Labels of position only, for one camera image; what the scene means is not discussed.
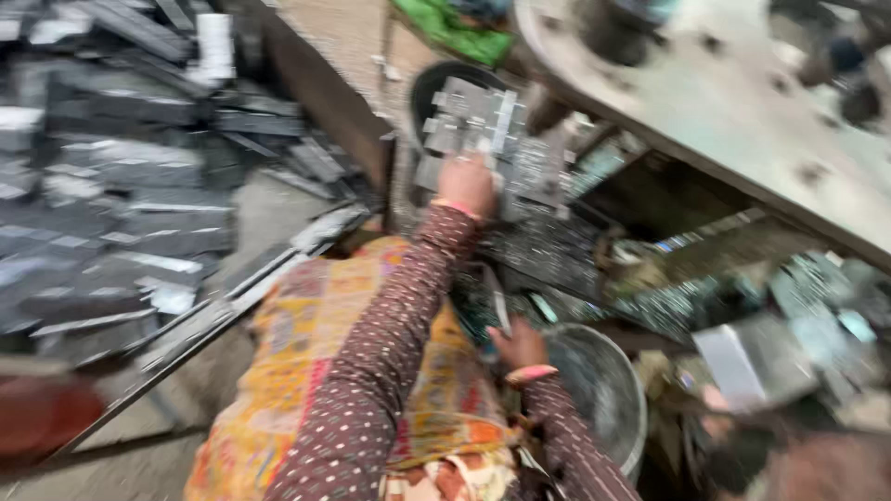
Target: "bracelet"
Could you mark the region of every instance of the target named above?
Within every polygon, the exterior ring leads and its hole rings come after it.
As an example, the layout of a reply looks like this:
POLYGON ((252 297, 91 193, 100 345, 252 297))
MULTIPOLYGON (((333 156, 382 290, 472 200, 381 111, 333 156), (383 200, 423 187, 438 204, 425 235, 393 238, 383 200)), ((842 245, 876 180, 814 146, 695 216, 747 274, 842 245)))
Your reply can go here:
POLYGON ((544 377, 548 374, 554 374, 558 372, 557 367, 553 365, 528 365, 526 367, 521 367, 515 371, 511 371, 509 374, 504 376, 504 380, 507 381, 511 386, 517 388, 526 384, 527 382, 536 380, 540 377, 544 377))
POLYGON ((450 201, 444 198, 437 198, 430 203, 430 205, 438 205, 439 207, 451 207, 461 213, 463 213, 468 218, 473 219, 474 221, 481 221, 483 218, 479 216, 476 212, 470 210, 466 205, 459 201, 450 201))

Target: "metal bucket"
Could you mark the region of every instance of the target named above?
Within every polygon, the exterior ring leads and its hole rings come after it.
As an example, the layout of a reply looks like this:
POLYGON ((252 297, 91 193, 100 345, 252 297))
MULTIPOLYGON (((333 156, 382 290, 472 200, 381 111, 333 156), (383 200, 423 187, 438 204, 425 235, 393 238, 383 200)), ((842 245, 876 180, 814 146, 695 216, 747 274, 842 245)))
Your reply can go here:
POLYGON ((557 324, 543 332, 551 364, 578 413, 622 473, 636 480, 647 435, 641 382, 625 353, 609 338, 581 324, 557 324))

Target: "green cloth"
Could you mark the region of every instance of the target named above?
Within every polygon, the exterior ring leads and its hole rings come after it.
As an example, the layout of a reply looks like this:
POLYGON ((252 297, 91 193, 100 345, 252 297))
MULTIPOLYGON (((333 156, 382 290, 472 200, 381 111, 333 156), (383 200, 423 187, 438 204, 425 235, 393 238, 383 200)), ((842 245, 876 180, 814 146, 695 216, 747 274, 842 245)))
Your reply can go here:
POLYGON ((495 66, 511 46, 512 35, 463 26, 448 0, 391 0, 431 42, 495 66))

